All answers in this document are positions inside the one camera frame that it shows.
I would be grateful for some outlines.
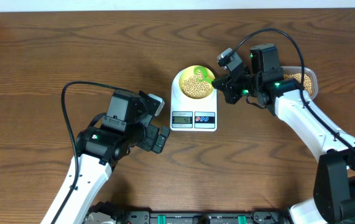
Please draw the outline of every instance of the wood grain tabletop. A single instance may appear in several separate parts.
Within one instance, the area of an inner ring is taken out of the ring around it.
[[[273,27],[290,34],[317,75],[315,103],[355,136],[355,9],[0,13],[0,223],[39,223],[72,158],[62,87],[88,80],[165,100],[154,120],[169,126],[174,76],[190,65],[225,74],[216,57],[246,35]],[[282,35],[282,65],[300,64]],[[112,92],[72,86],[75,134],[106,112]],[[312,196],[317,163],[299,137],[266,110],[218,94],[218,130],[172,132],[163,153],[134,148],[95,199],[154,211],[286,208]]]

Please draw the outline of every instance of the container of beans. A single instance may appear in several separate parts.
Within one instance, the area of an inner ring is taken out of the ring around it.
[[[299,66],[282,66],[284,69],[284,79],[295,78],[299,83],[302,80],[302,68]],[[304,68],[304,89],[310,95],[310,98],[314,100],[318,93],[318,83],[316,81],[316,75],[313,70]]]
[[[203,99],[209,96],[214,88],[210,83],[202,80],[204,76],[214,80],[214,75],[208,68],[194,65],[184,69],[178,80],[178,85],[184,95],[192,99]]]

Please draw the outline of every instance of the digital kitchen scale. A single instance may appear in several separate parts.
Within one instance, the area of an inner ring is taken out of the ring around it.
[[[202,99],[186,96],[179,85],[180,77],[185,70],[180,71],[172,83],[170,129],[173,131],[215,131],[217,129],[217,90],[213,89]]]

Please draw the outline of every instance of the green spoon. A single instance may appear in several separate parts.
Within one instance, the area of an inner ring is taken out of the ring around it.
[[[206,69],[202,66],[199,66],[197,68],[194,69],[194,75],[197,73],[197,71],[200,71],[202,73],[202,79],[199,79],[199,78],[196,78],[196,80],[198,82],[202,82],[202,81],[205,81],[209,84],[212,84],[212,79],[208,78],[208,72],[206,72]]]

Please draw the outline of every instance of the clear plastic container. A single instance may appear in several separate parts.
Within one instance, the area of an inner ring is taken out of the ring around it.
[[[282,66],[282,68],[284,69],[284,74],[286,75],[293,75],[302,72],[302,68],[300,66]],[[318,83],[316,81],[316,75],[313,70],[306,67],[304,68],[304,74],[310,77],[312,84],[311,90],[313,90],[313,94],[310,96],[310,98],[314,100],[315,96],[318,94]]]

